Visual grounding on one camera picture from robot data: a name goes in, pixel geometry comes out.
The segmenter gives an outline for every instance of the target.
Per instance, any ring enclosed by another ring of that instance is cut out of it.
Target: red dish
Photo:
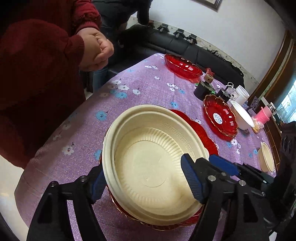
[[[195,132],[198,134],[198,136],[200,137],[202,143],[204,144],[205,148],[209,151],[209,154],[212,155],[212,154],[216,154],[216,155],[219,155],[218,153],[218,149],[215,145],[215,143],[207,136],[207,133],[205,132],[204,128],[198,124],[197,122],[195,121],[192,121],[187,115],[185,115],[183,112],[181,111],[178,111],[178,110],[171,110],[173,111],[174,113],[176,113],[177,115],[179,115],[180,117],[182,117],[194,130]],[[102,162],[102,153],[100,155],[100,158],[99,158],[99,164]],[[177,224],[174,224],[174,225],[168,225],[168,226],[157,226],[157,225],[151,225],[151,224],[148,224],[148,223],[144,223],[144,222],[141,222],[140,220],[134,218],[133,216],[131,216],[127,211],[125,211],[120,205],[119,203],[115,200],[115,198],[113,197],[112,193],[110,192],[108,186],[106,186],[108,191],[109,191],[109,194],[110,194],[110,197],[112,199],[112,202],[114,203],[114,205],[116,206],[116,208],[121,212],[123,213],[125,216],[133,219],[133,220],[136,220],[136,221],[139,221],[140,223],[142,223],[143,225],[145,226],[148,226],[150,228],[153,228],[155,230],[160,230],[160,231],[169,231],[169,230],[173,230],[173,229],[176,229],[178,227],[183,227],[183,226],[190,226],[190,225],[193,225],[195,223],[197,223],[197,221],[199,220],[199,216],[200,214],[202,213],[203,211],[203,208],[200,208],[196,214],[194,214],[191,218],[188,218],[186,221],[182,222],[182,223],[177,223]]]
[[[204,99],[204,114],[212,131],[223,140],[230,141],[237,134],[235,115],[220,97],[207,95]]]
[[[165,63],[167,64],[167,67],[177,76],[187,79],[195,84],[199,83],[200,77],[203,75],[202,70],[195,64],[173,54],[165,55]]]

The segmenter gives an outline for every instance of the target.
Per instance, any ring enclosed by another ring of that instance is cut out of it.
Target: purple tablecloth
[[[223,87],[218,81],[213,85]],[[15,198],[25,223],[30,225],[42,193],[52,180],[60,184],[72,182],[98,164],[108,127],[123,111],[140,104],[160,105],[186,113],[203,126],[216,143],[220,156],[260,169],[257,151],[261,141],[268,143],[265,132],[254,134],[250,129],[249,134],[239,131],[231,142],[219,139],[204,120],[203,102],[193,95],[194,89],[194,84],[166,68],[163,54],[155,54],[112,78],[61,124],[24,170]],[[68,202],[68,206],[75,240],[81,240],[73,204]],[[121,214],[107,190],[93,208],[108,241],[183,241],[189,239],[194,228],[192,225],[166,232],[148,228]],[[220,240],[224,221],[225,215],[221,214],[214,240]]]

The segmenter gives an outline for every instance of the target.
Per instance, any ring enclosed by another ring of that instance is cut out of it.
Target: metal bolt
[[[209,179],[209,181],[213,182],[213,181],[216,181],[216,177],[213,176],[213,175],[210,175],[207,177]]]
[[[81,177],[79,177],[81,182],[85,182],[87,180],[87,176],[83,175]]]
[[[52,181],[52,182],[50,183],[50,186],[51,186],[51,187],[54,187],[54,186],[57,185],[57,184],[59,184],[57,181]]]
[[[241,186],[245,186],[245,185],[246,185],[246,182],[245,182],[244,180],[239,180],[239,184],[240,184]]]

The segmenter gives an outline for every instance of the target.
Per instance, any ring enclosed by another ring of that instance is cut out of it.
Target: pink spool
[[[260,121],[262,124],[265,124],[269,121],[269,117],[265,114],[264,109],[261,107],[261,111],[254,117],[257,121]]]
[[[263,108],[263,111],[264,111],[264,113],[266,114],[266,116],[267,116],[268,118],[270,118],[270,117],[272,116],[272,113],[271,113],[270,109],[268,108],[268,106],[265,106],[265,107]]]

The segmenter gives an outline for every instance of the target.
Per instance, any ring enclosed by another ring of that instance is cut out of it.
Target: white cup
[[[243,105],[250,97],[249,93],[241,85],[239,85],[235,89],[235,91],[238,94],[238,97],[235,99],[235,102],[237,102],[240,105]]]

